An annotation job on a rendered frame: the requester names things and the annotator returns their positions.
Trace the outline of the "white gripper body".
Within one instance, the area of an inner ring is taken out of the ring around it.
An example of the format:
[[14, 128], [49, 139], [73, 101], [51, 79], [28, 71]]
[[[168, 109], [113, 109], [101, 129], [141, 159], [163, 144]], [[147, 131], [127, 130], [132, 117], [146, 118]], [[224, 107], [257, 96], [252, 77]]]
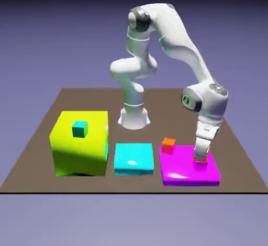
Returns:
[[211, 141], [204, 138], [196, 137], [194, 155], [198, 158], [204, 158], [207, 149], [210, 147]]

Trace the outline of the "small orange cube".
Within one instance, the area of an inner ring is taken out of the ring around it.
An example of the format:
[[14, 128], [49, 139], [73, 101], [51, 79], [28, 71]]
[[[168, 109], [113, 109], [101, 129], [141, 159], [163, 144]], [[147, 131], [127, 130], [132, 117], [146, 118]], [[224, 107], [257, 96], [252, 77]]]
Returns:
[[201, 158], [198, 158], [196, 155], [194, 155], [194, 156], [193, 156], [193, 160], [194, 160], [194, 161], [197, 161], [197, 162], [201, 162], [201, 163], [206, 163], [206, 162], [207, 162], [207, 155], [208, 155], [208, 152], [209, 152], [209, 148], [207, 149], [204, 158], [201, 159]]

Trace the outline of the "small red cube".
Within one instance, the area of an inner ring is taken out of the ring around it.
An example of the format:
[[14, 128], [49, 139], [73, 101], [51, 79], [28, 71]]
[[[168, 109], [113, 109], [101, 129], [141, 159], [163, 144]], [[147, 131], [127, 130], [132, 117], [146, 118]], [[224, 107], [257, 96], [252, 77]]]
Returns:
[[162, 141], [161, 151], [166, 154], [173, 154], [176, 148], [176, 140], [165, 137]]

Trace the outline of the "small teal cube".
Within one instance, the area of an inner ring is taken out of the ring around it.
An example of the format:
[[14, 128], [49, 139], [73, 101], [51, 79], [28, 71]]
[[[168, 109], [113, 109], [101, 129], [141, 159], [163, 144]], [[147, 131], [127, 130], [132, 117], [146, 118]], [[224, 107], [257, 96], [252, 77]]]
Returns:
[[85, 138], [88, 134], [87, 121], [75, 121], [72, 125], [72, 135], [75, 138]]

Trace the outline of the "large magenta box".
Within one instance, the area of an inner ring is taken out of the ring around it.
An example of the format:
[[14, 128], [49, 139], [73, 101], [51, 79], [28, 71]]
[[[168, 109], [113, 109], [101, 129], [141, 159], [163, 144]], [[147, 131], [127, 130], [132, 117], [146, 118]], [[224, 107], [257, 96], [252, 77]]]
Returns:
[[164, 186], [218, 186], [221, 175], [209, 152], [205, 163], [193, 160], [194, 146], [176, 146], [172, 154], [162, 151], [159, 158]]

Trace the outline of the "large cyan box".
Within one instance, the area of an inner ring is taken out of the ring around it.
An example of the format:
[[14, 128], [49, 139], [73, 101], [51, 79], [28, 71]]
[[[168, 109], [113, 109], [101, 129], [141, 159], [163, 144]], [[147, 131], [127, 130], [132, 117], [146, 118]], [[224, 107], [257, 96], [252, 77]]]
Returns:
[[151, 143], [117, 143], [114, 157], [115, 175], [153, 175]]

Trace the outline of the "large yellow box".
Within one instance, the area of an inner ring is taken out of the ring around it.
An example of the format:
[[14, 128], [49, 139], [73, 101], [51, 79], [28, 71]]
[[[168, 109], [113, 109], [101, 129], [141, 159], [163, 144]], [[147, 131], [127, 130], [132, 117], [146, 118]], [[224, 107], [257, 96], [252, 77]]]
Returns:
[[[88, 122], [85, 138], [72, 135], [72, 125], [77, 120]], [[106, 174], [109, 147], [107, 111], [62, 111], [49, 139], [56, 176]]]

